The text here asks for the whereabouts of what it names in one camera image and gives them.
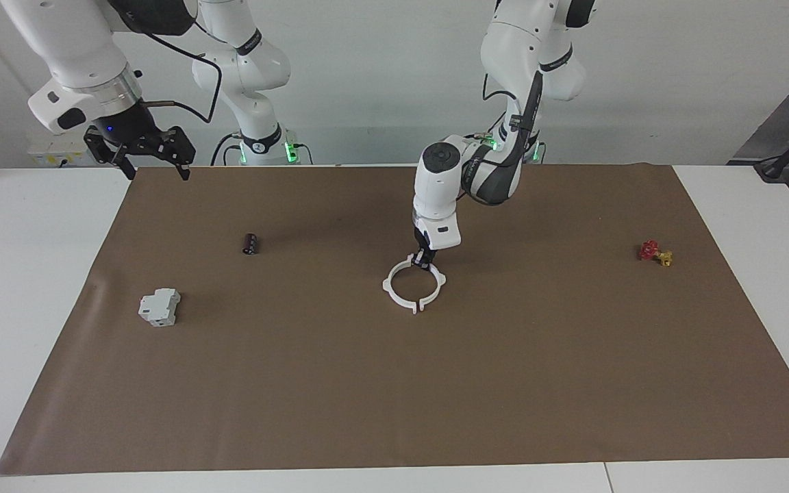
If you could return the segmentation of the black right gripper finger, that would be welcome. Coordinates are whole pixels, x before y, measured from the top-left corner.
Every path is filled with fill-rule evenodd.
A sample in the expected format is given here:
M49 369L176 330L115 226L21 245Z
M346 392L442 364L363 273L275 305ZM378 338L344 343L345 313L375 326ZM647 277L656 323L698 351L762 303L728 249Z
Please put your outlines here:
M162 160L175 167L182 181L188 181L194 159L195 147L181 126L162 132Z
M111 149L97 127L87 128L84 132L84 142L97 162L115 166L129 181L134 180L136 168L129 161L128 147L125 144L119 146L117 150Z

